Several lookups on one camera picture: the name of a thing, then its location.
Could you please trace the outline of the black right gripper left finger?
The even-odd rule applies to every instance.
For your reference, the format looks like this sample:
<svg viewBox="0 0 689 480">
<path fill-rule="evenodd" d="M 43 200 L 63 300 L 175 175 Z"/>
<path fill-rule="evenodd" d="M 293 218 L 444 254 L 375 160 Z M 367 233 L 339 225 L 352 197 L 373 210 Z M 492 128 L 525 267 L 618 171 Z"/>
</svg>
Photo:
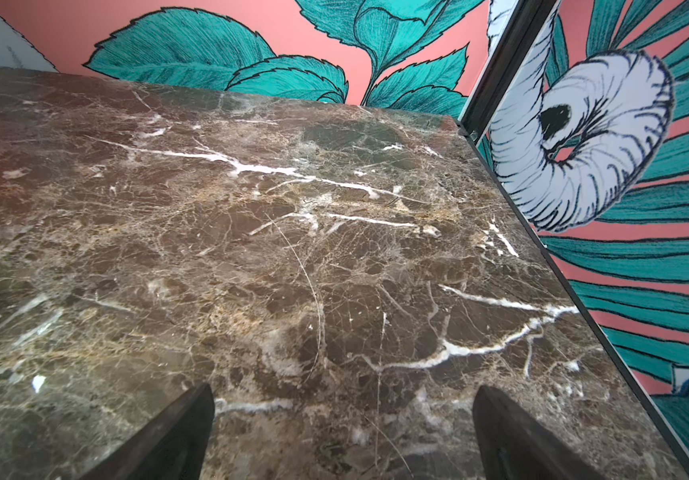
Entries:
<svg viewBox="0 0 689 480">
<path fill-rule="evenodd" d="M 190 388 L 82 478 L 198 479 L 214 412 L 212 388 Z"/>
</svg>

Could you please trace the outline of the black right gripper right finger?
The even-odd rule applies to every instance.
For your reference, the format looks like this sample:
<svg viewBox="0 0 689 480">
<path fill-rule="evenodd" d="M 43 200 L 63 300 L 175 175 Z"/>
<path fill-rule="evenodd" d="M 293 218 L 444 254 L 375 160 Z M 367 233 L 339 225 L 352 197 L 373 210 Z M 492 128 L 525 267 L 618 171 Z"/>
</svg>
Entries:
<svg viewBox="0 0 689 480">
<path fill-rule="evenodd" d="M 472 416 L 487 479 L 604 480 L 498 388 L 480 386 Z"/>
</svg>

